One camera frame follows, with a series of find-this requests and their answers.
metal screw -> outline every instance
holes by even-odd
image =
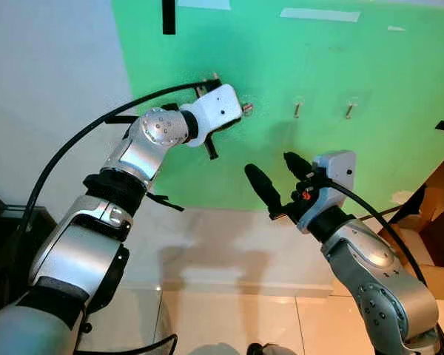
[[[351,114],[353,108],[354,108],[354,105],[349,105],[349,108],[347,109],[346,118],[348,120],[350,120],[350,118],[351,118],[350,114]]]
[[[243,115],[250,116],[253,112],[253,104],[244,104],[242,106]]]
[[[295,106],[295,118],[299,118],[299,108],[301,104],[298,102]]]

black cable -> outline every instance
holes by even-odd
[[[178,344],[178,336],[176,334],[171,334],[169,337],[166,337],[159,342],[155,342],[154,344],[144,346],[142,348],[125,350],[125,351],[83,351],[76,350],[74,351],[74,355],[139,355],[147,353],[148,351],[155,350],[160,346],[166,344],[172,340],[171,348],[169,350],[169,355],[173,355],[176,349],[176,345]]]
[[[386,229],[386,231],[393,237],[394,241],[398,244],[401,251],[405,254],[406,258],[408,259],[409,263],[411,264],[411,267],[414,270],[414,273],[416,274],[419,281],[421,281],[424,286],[428,287],[426,283],[426,279],[421,272],[420,266],[417,264],[417,261],[414,259],[413,254],[409,251],[408,246],[403,242],[403,240],[400,238],[400,236],[396,233],[396,231],[391,227],[391,225],[386,222],[386,220],[382,217],[380,213],[377,212],[376,209],[374,209],[371,205],[369,205],[364,199],[362,199],[360,196],[356,195],[354,192],[350,191],[349,189],[346,189],[342,185],[335,183],[332,180],[328,180],[328,185],[332,187],[333,189],[338,190],[339,192],[342,192],[345,196],[350,197],[353,201],[361,205],[364,209],[366,209],[375,219],[380,222],[380,224],[383,226],[383,228]],[[444,348],[444,332],[437,323],[437,331],[439,333],[440,341]]]
[[[33,187],[33,190],[31,191],[30,197],[28,198],[27,205],[24,209],[23,217],[21,218],[20,226],[18,228],[17,234],[16,234],[16,240],[18,241],[15,247],[15,250],[13,250],[12,258],[15,259],[17,255],[17,251],[20,250],[21,243],[24,243],[24,241],[21,241],[21,237],[24,234],[28,223],[30,222],[31,214],[33,213],[33,208],[36,205],[36,200],[38,200],[39,193],[41,192],[41,189],[43,188],[44,183],[46,182],[46,179],[50,175],[53,168],[56,166],[56,164],[59,162],[59,160],[66,154],[66,152],[71,149],[74,144],[76,144],[81,138],[83,138],[87,133],[92,131],[94,128],[96,128],[98,125],[105,122],[105,120],[109,120],[112,117],[115,117],[119,113],[122,113],[124,111],[127,111],[128,109],[131,109],[132,107],[135,107],[139,104],[142,104],[145,101],[152,100],[153,98],[157,98],[162,95],[169,94],[171,92],[184,90],[184,89],[195,89],[196,87],[207,87],[210,84],[213,84],[215,82],[219,82],[218,79],[215,80],[208,80],[208,81],[202,81],[198,83],[191,83],[191,84],[184,84],[184,85],[178,85],[176,87],[169,87],[167,89],[159,90],[156,92],[153,92],[149,95],[145,95],[141,98],[137,98],[133,101],[130,101],[129,103],[122,105],[113,111],[110,111],[106,113],[105,115],[102,115],[101,117],[97,118],[95,121],[93,121],[91,124],[88,124],[85,126],[80,132],[78,132],[74,137],[68,140],[58,151],[54,154],[54,156],[51,158],[51,160],[48,162],[48,164],[44,167],[43,171],[39,175],[38,180],[36,181],[35,186]]]

